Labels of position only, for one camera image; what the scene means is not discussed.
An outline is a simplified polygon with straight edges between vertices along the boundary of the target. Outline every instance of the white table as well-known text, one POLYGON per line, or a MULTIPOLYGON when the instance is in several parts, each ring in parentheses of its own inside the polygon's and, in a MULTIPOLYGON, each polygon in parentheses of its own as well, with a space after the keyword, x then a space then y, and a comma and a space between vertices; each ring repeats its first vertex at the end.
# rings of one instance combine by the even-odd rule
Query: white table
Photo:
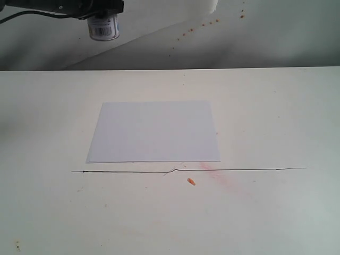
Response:
POLYGON ((339 254, 339 127, 338 67, 2 72, 0 253, 339 254), (85 164, 103 102, 201 99, 221 162, 85 164), (306 169, 71 172, 173 167, 306 169))

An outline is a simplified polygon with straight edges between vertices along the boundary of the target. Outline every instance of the orange crumb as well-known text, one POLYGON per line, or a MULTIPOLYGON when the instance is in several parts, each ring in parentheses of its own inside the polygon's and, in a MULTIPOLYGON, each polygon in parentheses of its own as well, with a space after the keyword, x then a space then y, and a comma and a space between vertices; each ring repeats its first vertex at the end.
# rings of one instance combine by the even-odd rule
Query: orange crumb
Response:
POLYGON ((188 181, 190 184, 194 185, 194 186, 196 185, 196 183, 195 183, 195 182, 193 181, 193 179, 191 179, 191 178, 188 178, 187 181, 188 181))

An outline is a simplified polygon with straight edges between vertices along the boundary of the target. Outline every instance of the label on can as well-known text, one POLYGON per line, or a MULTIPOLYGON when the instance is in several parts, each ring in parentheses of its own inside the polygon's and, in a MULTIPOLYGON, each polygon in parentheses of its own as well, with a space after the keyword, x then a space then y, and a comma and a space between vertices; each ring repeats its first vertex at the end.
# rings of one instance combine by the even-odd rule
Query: label on can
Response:
POLYGON ((117 14, 103 19, 91 17, 87 19, 90 37, 97 41, 110 41, 118 38, 118 18, 117 14))

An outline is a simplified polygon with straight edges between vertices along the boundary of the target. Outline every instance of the white paper sheet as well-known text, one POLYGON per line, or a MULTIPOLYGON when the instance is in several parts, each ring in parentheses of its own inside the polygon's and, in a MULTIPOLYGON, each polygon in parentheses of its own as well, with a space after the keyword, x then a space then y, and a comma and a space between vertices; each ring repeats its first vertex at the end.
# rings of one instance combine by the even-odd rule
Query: white paper sheet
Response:
POLYGON ((103 103, 87 163, 219 161, 207 101, 103 103))

